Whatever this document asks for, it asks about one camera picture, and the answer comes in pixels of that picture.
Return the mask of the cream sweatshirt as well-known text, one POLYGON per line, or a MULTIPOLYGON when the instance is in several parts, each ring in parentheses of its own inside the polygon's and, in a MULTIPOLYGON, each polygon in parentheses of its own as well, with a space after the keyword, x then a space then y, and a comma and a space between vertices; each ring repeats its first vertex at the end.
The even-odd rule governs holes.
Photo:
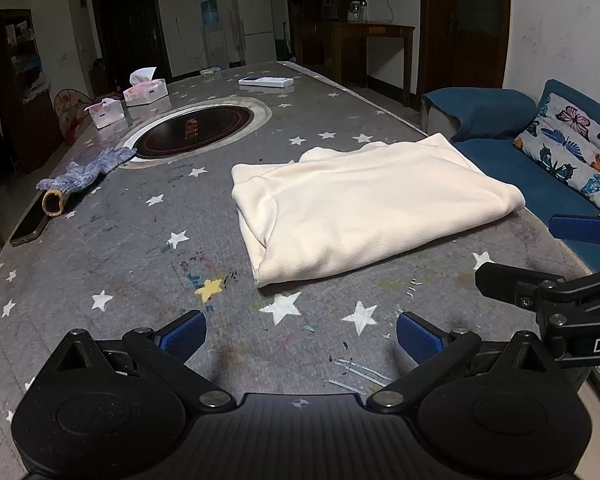
POLYGON ((238 164, 232 178, 258 287, 362 268, 526 204, 440 133, 347 153, 311 148, 296 162, 238 164))

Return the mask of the butterfly print pillow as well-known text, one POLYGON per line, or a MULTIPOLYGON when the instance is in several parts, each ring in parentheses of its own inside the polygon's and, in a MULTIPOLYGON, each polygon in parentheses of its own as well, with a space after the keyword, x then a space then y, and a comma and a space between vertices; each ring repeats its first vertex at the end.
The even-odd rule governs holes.
POLYGON ((592 113, 550 92, 513 144, 600 209, 600 122, 592 113))

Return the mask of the blue sofa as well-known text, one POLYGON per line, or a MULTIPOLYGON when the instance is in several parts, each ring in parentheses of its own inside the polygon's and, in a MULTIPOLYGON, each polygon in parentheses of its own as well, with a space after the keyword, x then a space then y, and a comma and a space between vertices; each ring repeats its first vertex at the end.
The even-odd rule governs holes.
POLYGON ((531 124, 550 92, 582 106, 600 122, 599 102, 550 79, 537 101, 510 89, 451 87, 431 91, 422 96, 422 130, 444 134, 488 176, 519 188, 527 208, 543 222, 555 214, 597 217, 600 209, 593 203, 514 147, 513 140, 531 124))

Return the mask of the black smartphone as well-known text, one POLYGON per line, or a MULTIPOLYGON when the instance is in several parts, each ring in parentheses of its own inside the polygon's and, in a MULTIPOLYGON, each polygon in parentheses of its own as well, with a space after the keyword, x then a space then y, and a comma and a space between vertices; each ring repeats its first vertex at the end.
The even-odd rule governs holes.
POLYGON ((44 231, 50 217, 41 205, 32 205, 16 226, 9 239, 9 244, 16 247, 36 240, 44 231))

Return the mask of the blue knit work glove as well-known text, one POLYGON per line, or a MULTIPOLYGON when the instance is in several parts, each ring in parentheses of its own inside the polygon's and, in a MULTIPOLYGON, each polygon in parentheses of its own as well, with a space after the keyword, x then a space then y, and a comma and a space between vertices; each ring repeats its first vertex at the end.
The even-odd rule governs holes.
POLYGON ((105 148, 86 165, 70 162, 63 174, 39 180, 35 187, 43 193, 42 211, 50 218, 60 216, 71 196, 85 191, 100 176, 106 176, 135 154, 135 148, 105 148))

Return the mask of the round induction hotpot cooker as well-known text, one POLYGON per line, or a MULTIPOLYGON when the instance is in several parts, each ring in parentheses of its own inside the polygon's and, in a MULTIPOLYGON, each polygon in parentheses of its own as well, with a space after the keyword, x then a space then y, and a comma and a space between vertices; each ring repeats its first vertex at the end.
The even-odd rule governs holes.
POLYGON ((133 128, 119 144, 135 155, 130 164, 156 166, 224 148, 250 136, 272 110, 248 96, 229 96, 174 108, 133 128))

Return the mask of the small pink tissue pack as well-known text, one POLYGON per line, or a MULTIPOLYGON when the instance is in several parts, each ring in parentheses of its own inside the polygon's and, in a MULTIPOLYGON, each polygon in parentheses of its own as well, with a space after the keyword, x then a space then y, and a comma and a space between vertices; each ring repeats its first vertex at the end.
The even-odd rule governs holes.
POLYGON ((105 98, 86 109, 97 129, 106 128, 125 118, 124 109, 120 100, 105 98))

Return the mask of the pink tissue box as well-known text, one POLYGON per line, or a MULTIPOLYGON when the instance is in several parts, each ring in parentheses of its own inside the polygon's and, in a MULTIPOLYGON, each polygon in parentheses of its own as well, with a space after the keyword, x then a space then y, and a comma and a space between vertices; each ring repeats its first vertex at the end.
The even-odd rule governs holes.
POLYGON ((155 78, 155 67, 144 67, 129 76, 130 88, 123 91, 127 106, 143 106, 156 102, 168 95, 166 81, 155 78))

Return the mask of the small teal packet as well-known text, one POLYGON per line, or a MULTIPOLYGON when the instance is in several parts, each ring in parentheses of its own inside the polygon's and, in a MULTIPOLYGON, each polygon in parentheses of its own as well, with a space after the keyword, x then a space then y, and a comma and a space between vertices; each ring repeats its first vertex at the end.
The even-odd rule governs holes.
POLYGON ((221 73, 222 68, 219 66, 213 66, 209 68, 204 68, 200 71, 201 76, 203 77, 213 77, 215 75, 219 75, 221 73))

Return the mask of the dark wooden side table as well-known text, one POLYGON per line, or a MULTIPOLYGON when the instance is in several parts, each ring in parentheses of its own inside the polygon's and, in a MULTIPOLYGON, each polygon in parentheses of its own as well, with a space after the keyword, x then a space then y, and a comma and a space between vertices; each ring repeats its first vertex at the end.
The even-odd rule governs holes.
POLYGON ((340 22, 330 28, 330 78, 337 84, 362 84, 411 106, 413 25, 340 22))

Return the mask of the white remote control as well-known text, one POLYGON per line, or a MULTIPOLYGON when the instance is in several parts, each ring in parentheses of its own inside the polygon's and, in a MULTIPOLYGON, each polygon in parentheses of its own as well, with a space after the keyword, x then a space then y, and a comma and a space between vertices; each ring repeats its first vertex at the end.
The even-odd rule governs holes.
POLYGON ((285 89, 292 87, 294 80, 289 77, 244 77, 238 80, 238 84, 242 87, 285 89))

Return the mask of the water dispenser with blue bottle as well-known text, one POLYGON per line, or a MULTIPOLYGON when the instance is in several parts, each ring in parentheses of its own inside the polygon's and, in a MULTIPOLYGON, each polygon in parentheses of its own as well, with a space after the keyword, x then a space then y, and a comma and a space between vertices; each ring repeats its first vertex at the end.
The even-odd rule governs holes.
POLYGON ((227 70, 230 67, 230 61, 226 50, 225 35, 220 23, 218 3, 215 0, 204 0, 200 4, 200 8, 204 50, 206 50, 208 66, 227 70))

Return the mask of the white refrigerator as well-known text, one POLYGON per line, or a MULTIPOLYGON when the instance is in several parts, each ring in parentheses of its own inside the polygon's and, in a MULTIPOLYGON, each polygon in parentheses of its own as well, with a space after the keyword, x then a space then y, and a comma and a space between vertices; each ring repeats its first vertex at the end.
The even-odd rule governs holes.
POLYGON ((247 65, 276 59, 271 0, 236 0, 238 49, 247 65))

